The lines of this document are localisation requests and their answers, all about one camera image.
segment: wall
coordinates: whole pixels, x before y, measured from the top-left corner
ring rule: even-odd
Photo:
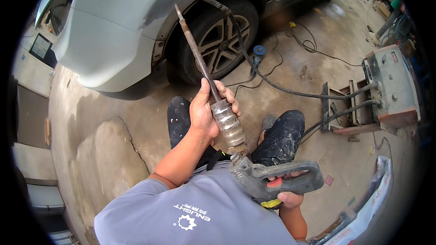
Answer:
[[[36,30],[34,30],[33,25],[30,25],[23,33],[24,37],[17,48],[12,73],[18,79],[20,85],[42,96],[49,97],[53,79],[50,77],[50,72],[53,68],[29,53],[38,33],[52,43],[56,41],[57,37],[48,31],[46,25],[43,24],[41,28]]]
[[[15,143],[13,152],[15,165],[26,179],[40,180],[40,185],[57,184],[51,150]]]

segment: silver car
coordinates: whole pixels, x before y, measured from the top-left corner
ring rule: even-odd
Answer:
[[[232,10],[248,48],[259,18],[298,0],[218,1]],[[230,73],[243,58],[232,24],[223,12],[199,0],[41,0],[35,26],[51,25],[58,36],[52,50],[80,84],[106,96],[136,100],[168,84],[169,63],[183,80],[201,79],[175,3],[212,77]]]

